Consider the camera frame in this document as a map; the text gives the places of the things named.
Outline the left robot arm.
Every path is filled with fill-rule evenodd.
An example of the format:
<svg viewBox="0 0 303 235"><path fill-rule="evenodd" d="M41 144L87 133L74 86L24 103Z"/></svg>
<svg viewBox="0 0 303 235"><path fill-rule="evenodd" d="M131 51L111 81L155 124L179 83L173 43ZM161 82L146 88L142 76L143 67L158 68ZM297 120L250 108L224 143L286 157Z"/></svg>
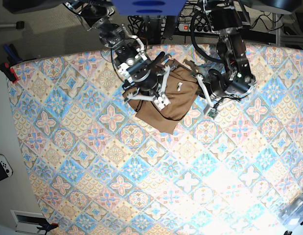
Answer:
<svg viewBox="0 0 303 235"><path fill-rule="evenodd" d="M195 51L210 62L222 64L225 72L209 69L203 74L199 67L190 62L194 77L197 79L199 94L206 100L204 114L215 118L218 111L225 107L223 101L241 101L256 85L246 57L246 46L238 32L243 27L242 20L232 0L200 0L196 4L190 23L190 37ZM218 43L214 58L198 46L195 31L201 26L209 32L217 33Z"/></svg>

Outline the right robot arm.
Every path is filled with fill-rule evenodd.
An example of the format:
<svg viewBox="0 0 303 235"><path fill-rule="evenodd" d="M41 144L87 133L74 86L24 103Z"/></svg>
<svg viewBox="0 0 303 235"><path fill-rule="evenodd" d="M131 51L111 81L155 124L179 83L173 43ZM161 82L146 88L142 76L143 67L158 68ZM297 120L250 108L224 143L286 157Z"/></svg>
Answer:
<svg viewBox="0 0 303 235"><path fill-rule="evenodd" d="M125 25L110 22L114 13L112 3L107 0L69 0L64 6L81 22L86 21L91 29L97 29L101 43L110 49L114 70L127 92L125 101L151 102L159 111L170 104L165 94L170 67L158 69L164 58L161 52L151 60L146 45L137 36L128 32Z"/></svg>

